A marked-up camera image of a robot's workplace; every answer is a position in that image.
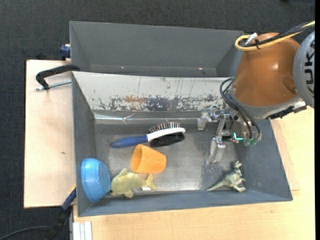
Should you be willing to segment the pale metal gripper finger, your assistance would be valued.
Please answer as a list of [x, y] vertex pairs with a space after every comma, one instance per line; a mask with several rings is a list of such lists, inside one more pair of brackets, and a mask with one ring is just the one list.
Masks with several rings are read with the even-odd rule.
[[218, 142], [213, 143], [213, 148], [212, 148], [213, 163], [219, 163], [221, 161], [225, 148], [226, 148], [226, 145], [224, 143], [218, 143]]
[[210, 142], [209, 153], [206, 158], [207, 164], [215, 163], [216, 153], [217, 153], [217, 139], [213, 137]]

